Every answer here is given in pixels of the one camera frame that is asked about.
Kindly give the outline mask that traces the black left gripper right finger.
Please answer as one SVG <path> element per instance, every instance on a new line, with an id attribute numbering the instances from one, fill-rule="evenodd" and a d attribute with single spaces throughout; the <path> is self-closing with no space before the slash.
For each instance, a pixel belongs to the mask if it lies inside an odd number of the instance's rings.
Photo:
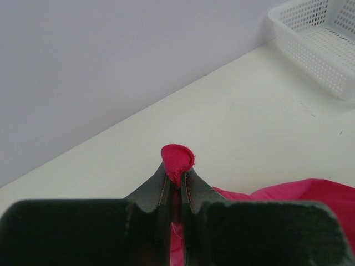
<path id="1" fill-rule="evenodd" d="M 181 177 L 185 265 L 353 265 L 336 215 L 315 201 L 230 201 Z"/>

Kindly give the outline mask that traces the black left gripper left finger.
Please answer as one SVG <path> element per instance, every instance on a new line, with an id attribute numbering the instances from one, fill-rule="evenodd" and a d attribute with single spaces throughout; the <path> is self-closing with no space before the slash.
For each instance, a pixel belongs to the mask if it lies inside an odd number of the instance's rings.
<path id="1" fill-rule="evenodd" d="M 2 265 L 168 265 L 163 166 L 122 199 L 29 199 L 1 216 Z"/>

